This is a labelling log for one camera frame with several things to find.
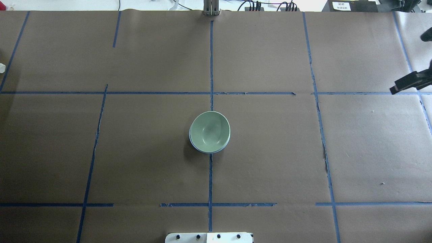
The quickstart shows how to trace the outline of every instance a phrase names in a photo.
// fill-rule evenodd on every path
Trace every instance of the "bowl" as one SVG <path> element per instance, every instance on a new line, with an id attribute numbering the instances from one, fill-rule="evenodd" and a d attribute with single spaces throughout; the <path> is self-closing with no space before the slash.
<path id="1" fill-rule="evenodd" d="M 195 118 L 189 129 L 194 148 L 203 153 L 216 153 L 228 144 L 231 135 L 229 122 L 219 112 L 204 112 Z"/>

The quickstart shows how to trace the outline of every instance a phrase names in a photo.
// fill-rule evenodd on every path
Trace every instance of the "sticker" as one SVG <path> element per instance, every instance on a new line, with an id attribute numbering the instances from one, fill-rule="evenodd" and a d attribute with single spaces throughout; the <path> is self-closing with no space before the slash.
<path id="1" fill-rule="evenodd" d="M 333 2 L 333 9 L 340 10 L 340 11 L 351 11 L 348 2 L 347 3 Z"/>

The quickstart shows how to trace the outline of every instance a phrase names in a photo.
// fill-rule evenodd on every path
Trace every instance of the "wire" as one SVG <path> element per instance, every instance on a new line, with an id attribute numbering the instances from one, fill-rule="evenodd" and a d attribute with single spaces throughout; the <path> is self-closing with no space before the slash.
<path id="1" fill-rule="evenodd" d="M 251 10 L 251 2 L 252 4 L 254 4 L 254 2 L 252 0 L 247 0 L 247 1 L 243 1 L 243 3 L 240 4 L 240 7 L 238 7 L 237 11 L 240 11 L 240 8 L 243 6 L 243 4 L 249 2 L 249 11 Z"/>
<path id="2" fill-rule="evenodd" d="M 188 9 L 188 10 L 193 10 L 193 9 L 190 9 L 190 8 L 188 8 L 188 7 L 185 7 L 185 6 L 183 6 L 183 5 L 181 5 L 180 3 L 179 3 L 179 5 L 181 6 L 181 7 L 184 7 L 185 9 Z"/>
<path id="3" fill-rule="evenodd" d="M 282 2 L 281 4 L 279 4 L 279 7 L 277 7 L 276 12 L 279 11 L 280 6 L 282 6 L 282 4 L 286 4 L 286 9 L 288 9 L 288 3 L 287 2 Z"/>
<path id="4" fill-rule="evenodd" d="M 249 2 L 250 0 L 238 0 L 238 1 L 241 1 L 241 2 Z"/>

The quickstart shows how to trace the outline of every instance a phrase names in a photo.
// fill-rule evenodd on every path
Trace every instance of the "blue tape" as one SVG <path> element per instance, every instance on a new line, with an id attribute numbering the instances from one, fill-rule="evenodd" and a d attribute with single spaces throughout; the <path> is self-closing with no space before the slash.
<path id="1" fill-rule="evenodd" d="M 293 92 L 214 92 L 215 95 L 296 95 Z"/>
<path id="2" fill-rule="evenodd" d="M 101 91 L 4 91 L 5 95 L 103 95 Z M 107 95 L 209 95 L 210 92 L 109 91 Z M 213 92 L 214 95 L 297 95 L 294 92 Z M 432 92 L 400 92 L 395 95 L 432 95 Z M 390 92 L 318 92 L 318 95 L 392 95 Z"/>
<path id="3" fill-rule="evenodd" d="M 88 203 L 86 207 L 114 207 L 114 203 Z"/>
<path id="4" fill-rule="evenodd" d="M 114 34 L 114 42 L 112 43 L 113 48 L 115 48 L 115 44 L 117 43 L 117 34 L 118 34 L 118 26 L 120 25 L 120 17 L 121 17 L 121 11 L 118 12 L 117 26 L 115 27 L 115 34 Z"/>
<path id="5" fill-rule="evenodd" d="M 161 203 L 161 207 L 208 207 L 208 203 Z"/>
<path id="6" fill-rule="evenodd" d="M 13 57 L 15 57 L 16 49 L 18 48 L 19 41 L 21 39 L 22 33 L 24 32 L 25 25 L 27 24 L 27 20 L 29 19 L 30 11 L 27 11 L 27 15 L 25 16 L 24 23 L 22 23 L 21 31 L 19 32 L 18 39 L 16 40 L 15 47 L 13 48 L 12 55 L 10 56 L 9 63 L 4 72 L 3 80 L 0 84 L 0 93 L 3 89 L 4 83 L 6 82 L 7 75 L 9 73 L 10 66 L 12 65 Z"/>
<path id="7" fill-rule="evenodd" d="M 405 45 L 403 44 L 402 36 L 400 35 L 399 24 L 397 23 L 395 12 L 393 12 L 393 19 L 394 19 L 394 24 L 396 25 L 396 33 L 397 33 L 397 36 L 399 38 L 400 44 L 402 46 L 403 54 L 405 55 L 405 59 L 406 59 L 407 64 L 408 64 L 408 68 L 410 69 L 410 73 L 411 73 L 413 71 L 413 69 L 411 67 L 410 59 L 408 58 L 407 50 L 405 49 Z"/>
<path id="8" fill-rule="evenodd" d="M 315 206 L 331 206 L 329 202 L 317 202 Z M 429 201 L 379 201 L 379 202 L 337 202 L 337 206 L 383 206 L 383 205 L 428 205 L 432 206 Z"/>
<path id="9" fill-rule="evenodd" d="M 210 92 L 110 91 L 109 95 L 209 95 Z"/>
<path id="10" fill-rule="evenodd" d="M 212 110 L 213 110 L 213 20 L 210 21 L 210 111 Z"/>
<path id="11" fill-rule="evenodd" d="M 212 206 L 213 206 L 213 154 L 209 156 L 209 232 L 213 231 Z"/>
<path id="12" fill-rule="evenodd" d="M 103 95 L 103 92 L 87 92 L 87 91 L 5 91 L 5 95 Z"/>
<path id="13" fill-rule="evenodd" d="M 103 95 L 100 91 L 5 91 L 17 95 Z M 210 92 L 110 91 L 108 95 L 209 95 Z"/>
<path id="14" fill-rule="evenodd" d="M 309 55 L 309 64 L 310 64 L 310 69 L 311 69 L 311 76 L 312 76 L 312 81 L 313 81 L 313 85 L 314 85 L 315 103 L 316 103 L 316 107 L 317 107 L 318 121 L 319 121 L 319 124 L 320 124 L 321 140 L 322 140 L 322 144 L 323 144 L 323 147 L 324 147 L 324 153 L 325 153 L 325 163 L 326 163 L 326 169 L 327 169 L 328 187 L 330 189 L 330 199 L 331 199 L 332 209 L 333 209 L 334 228 L 336 230 L 337 243 L 340 243 L 339 224 L 337 222 L 336 204 L 334 202 L 334 194 L 333 194 L 333 186 L 332 186 L 332 183 L 331 183 L 330 166 L 329 166 L 329 163 L 328 163 L 327 146 L 326 146 L 326 141 L 325 141 L 325 136 L 324 136 L 324 129 L 323 129 L 323 124 L 322 124 L 322 119 L 321 119 L 321 111 L 320 111 L 320 107 L 319 107 L 318 90 L 317 90 L 317 85 L 316 85 L 316 82 L 315 82 L 314 70 L 312 69 L 312 54 L 311 54 L 311 46 L 309 44 L 308 27 L 307 27 L 307 24 L 306 24 L 306 15 L 305 15 L 305 12 L 302 12 L 302 14 L 303 14 L 303 24 L 304 24 L 304 27 L 305 27 L 306 45 L 308 46 L 308 55 Z"/>
<path id="15" fill-rule="evenodd" d="M 397 23 L 395 12 L 393 12 L 393 20 L 394 20 L 394 24 L 396 25 L 396 32 L 397 32 L 397 36 L 399 37 L 400 45 L 402 46 L 403 54 L 405 55 L 405 58 L 407 60 L 408 68 L 410 69 L 410 72 L 412 72 L 413 68 L 411 66 L 411 62 L 410 62 L 410 59 L 408 58 L 407 50 L 405 49 L 405 44 L 403 43 L 402 36 L 400 34 L 399 24 Z M 417 95 L 419 96 L 420 105 L 422 106 L 423 114 L 426 118 L 426 122 L 427 122 L 428 127 L 429 127 L 429 133 L 432 135 L 432 125 L 431 125 L 431 122 L 429 119 L 429 115 L 426 112 L 426 107 L 425 107 L 425 103 L 423 102 L 422 95 L 418 90 L 417 90 Z"/>
<path id="16" fill-rule="evenodd" d="M 392 95 L 390 92 L 317 92 L 317 94 L 318 95 Z M 395 95 L 417 95 L 417 93 L 400 92 Z"/>
<path id="17" fill-rule="evenodd" d="M 214 207 L 273 207 L 276 202 L 252 202 L 252 203 L 213 203 Z"/>
<path id="18" fill-rule="evenodd" d="M 86 214 L 87 199 L 89 197 L 90 182 L 92 180 L 93 166 L 95 164 L 96 147 L 98 146 L 98 139 L 99 139 L 99 132 L 100 132 L 100 128 L 101 128 L 102 114 L 104 112 L 105 99 L 107 97 L 107 89 L 108 89 L 108 85 L 105 86 L 104 97 L 102 99 L 101 113 L 99 114 L 99 122 L 98 122 L 98 128 L 96 130 L 95 145 L 93 146 L 92 162 L 90 163 L 89 176 L 87 179 L 86 193 L 84 195 L 83 209 L 81 211 L 81 219 L 79 221 L 79 229 L 78 229 L 78 236 L 76 238 L 76 243 L 79 243 L 81 240 L 81 232 L 83 230 L 84 217 Z"/>
<path id="19" fill-rule="evenodd" d="M 273 207 L 276 202 L 212 203 L 212 207 Z M 161 203 L 161 207 L 208 207 L 208 203 Z"/>
<path id="20" fill-rule="evenodd" d="M 82 203 L 0 203 L 0 207 L 82 207 Z M 114 207 L 114 203 L 89 203 L 87 207 Z"/>

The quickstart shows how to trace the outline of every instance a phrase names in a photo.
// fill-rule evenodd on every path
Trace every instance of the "bowl rim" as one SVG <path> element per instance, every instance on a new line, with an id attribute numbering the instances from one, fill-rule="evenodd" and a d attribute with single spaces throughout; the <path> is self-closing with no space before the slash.
<path id="1" fill-rule="evenodd" d="M 194 142 L 192 141 L 192 138 L 191 138 L 191 129 L 192 129 L 192 125 L 194 124 L 194 122 L 196 121 L 196 119 L 198 119 L 198 117 L 200 117 L 201 115 L 203 115 L 203 114 L 205 114 L 205 113 L 209 113 L 209 112 L 213 112 L 213 113 L 217 113 L 217 114 L 221 115 L 221 116 L 225 119 L 226 123 L 228 123 L 228 138 L 226 139 L 226 142 L 224 143 L 224 145 L 222 146 L 222 148 L 220 148 L 219 150 L 211 151 L 211 152 L 206 152 L 206 151 L 202 151 L 201 149 L 199 149 L 199 148 L 197 148 L 197 147 L 195 146 L 195 144 L 194 144 Z M 189 141 L 191 141 L 192 146 L 193 146 L 196 150 L 198 150 L 198 151 L 200 151 L 200 152 L 202 152 L 202 153 L 217 153 L 217 152 L 221 151 L 222 149 L 224 149 L 224 148 L 226 147 L 226 145 L 228 144 L 230 138 L 231 138 L 231 125 L 229 124 L 228 119 L 227 119 L 227 118 L 226 118 L 222 113 L 220 113 L 220 112 L 216 112 L 216 111 L 206 111 L 206 112 L 203 112 L 203 113 L 199 114 L 199 115 L 194 119 L 194 121 L 192 122 L 191 126 L 189 127 Z"/>

